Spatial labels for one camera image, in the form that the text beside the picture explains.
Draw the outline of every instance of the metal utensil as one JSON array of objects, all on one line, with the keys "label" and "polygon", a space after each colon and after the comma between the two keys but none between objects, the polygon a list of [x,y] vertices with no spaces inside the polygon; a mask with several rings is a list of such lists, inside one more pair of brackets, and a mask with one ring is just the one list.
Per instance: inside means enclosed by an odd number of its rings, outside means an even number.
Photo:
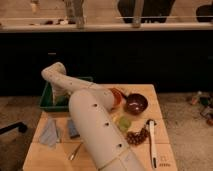
[{"label": "metal utensil", "polygon": [[77,152],[78,152],[78,150],[80,149],[80,147],[81,147],[82,144],[83,144],[83,142],[81,142],[81,143],[76,147],[76,149],[70,154],[70,156],[68,157],[68,159],[69,159],[70,161],[74,160],[74,158],[75,158],[75,156],[76,156],[76,154],[77,154]]}]

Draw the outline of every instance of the floor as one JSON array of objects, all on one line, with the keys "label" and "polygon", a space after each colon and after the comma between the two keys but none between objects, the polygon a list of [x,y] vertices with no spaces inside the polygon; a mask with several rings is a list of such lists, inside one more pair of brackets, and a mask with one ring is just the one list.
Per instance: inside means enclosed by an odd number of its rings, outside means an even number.
[{"label": "floor", "polygon": [[[213,170],[213,127],[200,115],[203,106],[189,105],[194,93],[158,93],[158,100],[179,171]],[[37,126],[40,97],[0,97],[0,127],[23,121],[25,134],[13,130],[0,136],[1,171],[19,171]]]},{"label": "floor", "polygon": [[[0,22],[3,25],[38,24],[43,20],[65,18],[63,0],[39,0],[37,13],[32,13],[30,0],[1,0]],[[168,23],[197,22],[196,9],[209,5],[212,0],[176,0],[172,6]],[[118,0],[84,0],[83,9],[87,24],[123,23],[117,9]]]}]

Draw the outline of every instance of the table top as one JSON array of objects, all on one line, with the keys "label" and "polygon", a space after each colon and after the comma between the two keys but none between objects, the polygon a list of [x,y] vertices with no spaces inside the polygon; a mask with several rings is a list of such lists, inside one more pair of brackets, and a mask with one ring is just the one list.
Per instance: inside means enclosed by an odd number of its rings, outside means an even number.
[{"label": "table top", "polygon": [[[157,122],[155,127],[155,142],[157,149],[157,169],[159,171],[177,171],[176,162],[169,142],[167,130],[158,104],[157,95],[153,85],[147,84],[106,84],[106,87],[125,88],[131,93],[140,93],[148,100],[148,108],[140,116],[132,116],[126,113],[121,105],[113,110],[110,115],[125,115],[132,121],[130,131],[138,131],[148,119]],[[56,119],[56,124],[61,131],[61,142],[55,148],[42,145],[38,142],[41,131],[51,116]],[[95,171],[95,165],[84,145],[81,146],[76,158],[68,160],[68,156],[81,142],[80,138],[70,139],[67,129],[67,120],[70,115],[67,112],[47,113],[42,112],[32,143],[30,145],[23,169],[24,171]],[[150,160],[149,140],[138,146],[131,146],[136,156],[142,162],[147,171],[152,170]]]}]

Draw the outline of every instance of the gray cloth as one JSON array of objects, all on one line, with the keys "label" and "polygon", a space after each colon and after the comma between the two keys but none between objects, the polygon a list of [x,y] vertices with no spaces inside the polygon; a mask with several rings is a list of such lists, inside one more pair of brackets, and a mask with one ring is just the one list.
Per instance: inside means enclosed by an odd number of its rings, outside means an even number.
[{"label": "gray cloth", "polygon": [[60,130],[56,126],[56,120],[49,117],[39,137],[39,142],[49,147],[55,147],[60,139]]}]

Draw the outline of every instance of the chair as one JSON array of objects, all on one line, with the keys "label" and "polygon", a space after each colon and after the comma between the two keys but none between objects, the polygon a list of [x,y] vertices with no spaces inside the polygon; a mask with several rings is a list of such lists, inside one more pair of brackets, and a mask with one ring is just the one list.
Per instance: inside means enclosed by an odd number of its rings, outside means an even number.
[{"label": "chair", "polygon": [[27,126],[25,124],[23,124],[22,122],[17,122],[4,128],[0,128],[0,135],[15,128],[18,128],[18,131],[21,133],[25,133],[27,131]]},{"label": "chair", "polygon": [[202,5],[197,8],[196,16],[198,22],[211,22],[213,20],[213,1],[212,4]]}]

